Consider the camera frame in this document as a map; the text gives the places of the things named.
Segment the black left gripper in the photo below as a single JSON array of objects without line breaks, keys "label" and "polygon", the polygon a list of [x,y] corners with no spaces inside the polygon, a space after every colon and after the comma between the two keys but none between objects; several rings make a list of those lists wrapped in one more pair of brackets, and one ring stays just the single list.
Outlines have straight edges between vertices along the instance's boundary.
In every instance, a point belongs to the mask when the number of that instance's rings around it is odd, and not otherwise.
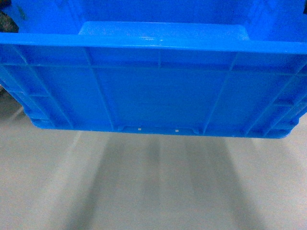
[{"label": "black left gripper", "polygon": [[0,12],[0,32],[1,33],[18,33],[19,26],[14,20],[4,12]]}]

